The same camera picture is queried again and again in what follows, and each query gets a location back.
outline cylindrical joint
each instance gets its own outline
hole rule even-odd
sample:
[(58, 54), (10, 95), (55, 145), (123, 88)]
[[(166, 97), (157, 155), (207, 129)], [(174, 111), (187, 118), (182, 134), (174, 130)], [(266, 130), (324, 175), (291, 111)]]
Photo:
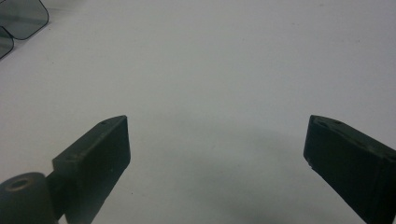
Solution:
[(57, 223), (44, 175), (18, 175), (0, 185), (0, 223)]

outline white table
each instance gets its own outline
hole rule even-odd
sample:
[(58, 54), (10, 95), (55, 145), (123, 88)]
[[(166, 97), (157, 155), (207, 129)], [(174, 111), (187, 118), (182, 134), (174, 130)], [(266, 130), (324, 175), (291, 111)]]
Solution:
[(0, 61), (1, 181), (124, 114), (132, 163), (95, 224), (362, 223), (304, 140), (316, 114), (396, 148), (395, 1), (43, 3)]

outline white surface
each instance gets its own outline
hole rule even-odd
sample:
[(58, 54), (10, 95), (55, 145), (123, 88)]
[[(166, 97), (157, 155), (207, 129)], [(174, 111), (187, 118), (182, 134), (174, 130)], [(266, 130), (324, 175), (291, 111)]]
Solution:
[(133, 160), (93, 223), (362, 223), (303, 158), (309, 116), (396, 148), (392, 0), (45, 0), (0, 61), (0, 179), (102, 119)]

